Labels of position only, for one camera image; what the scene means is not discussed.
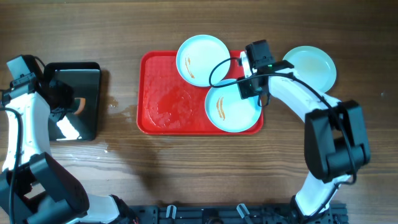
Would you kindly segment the green and orange sponge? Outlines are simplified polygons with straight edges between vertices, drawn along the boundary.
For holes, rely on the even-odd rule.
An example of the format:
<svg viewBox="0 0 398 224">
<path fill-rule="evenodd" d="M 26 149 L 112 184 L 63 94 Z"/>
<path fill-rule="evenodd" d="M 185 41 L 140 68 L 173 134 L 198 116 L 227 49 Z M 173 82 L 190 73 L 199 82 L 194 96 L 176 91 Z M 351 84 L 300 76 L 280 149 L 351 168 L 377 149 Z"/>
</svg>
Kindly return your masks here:
<svg viewBox="0 0 398 224">
<path fill-rule="evenodd" d="M 85 98 L 75 98 L 73 105 L 74 105 L 73 114 L 80 114 L 85 108 L 86 99 Z"/>
</svg>

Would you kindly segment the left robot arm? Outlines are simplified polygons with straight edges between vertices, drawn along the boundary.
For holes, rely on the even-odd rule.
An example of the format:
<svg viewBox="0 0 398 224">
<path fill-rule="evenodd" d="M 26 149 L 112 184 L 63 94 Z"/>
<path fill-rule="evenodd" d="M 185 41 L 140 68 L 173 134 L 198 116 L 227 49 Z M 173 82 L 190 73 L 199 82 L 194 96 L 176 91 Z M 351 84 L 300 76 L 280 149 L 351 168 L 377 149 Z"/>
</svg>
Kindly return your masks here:
<svg viewBox="0 0 398 224">
<path fill-rule="evenodd" d="M 62 81 L 19 78 L 2 94 L 9 118 L 9 152 L 1 174 L 1 208 L 11 223 L 139 223 L 115 195 L 86 193 L 81 183 L 50 153 L 49 123 L 65 139 L 82 135 L 77 118 L 93 118 L 97 91 Z"/>
</svg>

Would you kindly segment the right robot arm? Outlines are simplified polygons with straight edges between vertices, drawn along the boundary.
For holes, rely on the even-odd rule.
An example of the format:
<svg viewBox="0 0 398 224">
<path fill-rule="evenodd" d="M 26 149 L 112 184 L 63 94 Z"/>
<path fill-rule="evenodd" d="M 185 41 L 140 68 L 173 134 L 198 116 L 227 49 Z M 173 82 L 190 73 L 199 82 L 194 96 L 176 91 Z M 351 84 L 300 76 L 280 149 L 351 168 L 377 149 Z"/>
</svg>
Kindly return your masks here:
<svg viewBox="0 0 398 224">
<path fill-rule="evenodd" d="M 292 223 L 322 217 L 342 185 L 353 185 L 371 152 L 363 111 L 353 100 L 340 101 L 315 89 L 286 61 L 238 60 L 243 76 L 238 87 L 245 96 L 266 93 L 284 102 L 305 124 L 304 158 L 308 175 L 290 202 Z"/>
</svg>

